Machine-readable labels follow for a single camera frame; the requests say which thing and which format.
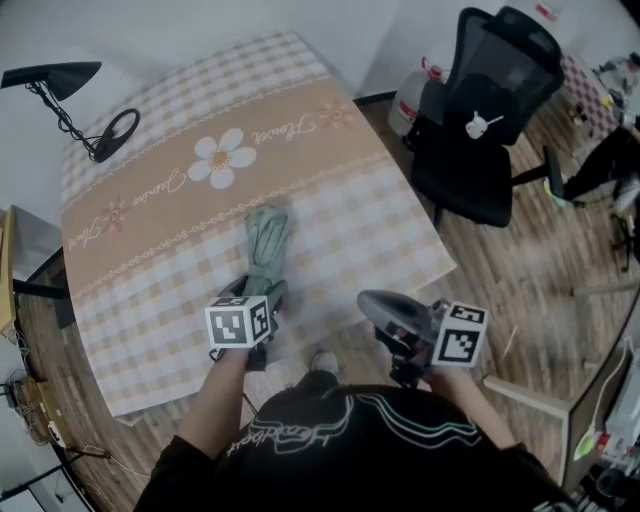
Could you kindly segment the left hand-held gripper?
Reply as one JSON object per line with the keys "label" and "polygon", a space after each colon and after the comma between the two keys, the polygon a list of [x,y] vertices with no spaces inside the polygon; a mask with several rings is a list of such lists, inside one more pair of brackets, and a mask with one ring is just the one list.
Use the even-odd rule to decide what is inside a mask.
{"label": "left hand-held gripper", "polygon": [[267,347],[278,329],[276,321],[288,283],[282,279],[262,294],[244,293],[247,277],[242,276],[225,286],[205,309],[210,341],[210,358],[217,362],[229,349],[248,349],[247,371],[264,371]]}

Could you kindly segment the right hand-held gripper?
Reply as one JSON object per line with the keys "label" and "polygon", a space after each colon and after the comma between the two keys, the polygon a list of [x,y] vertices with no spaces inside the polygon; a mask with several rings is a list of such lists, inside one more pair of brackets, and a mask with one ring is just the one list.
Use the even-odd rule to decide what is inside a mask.
{"label": "right hand-held gripper", "polygon": [[391,354],[390,378],[415,388],[432,367],[472,368],[484,344],[488,311],[445,299],[424,305],[396,292],[365,290],[357,305]]}

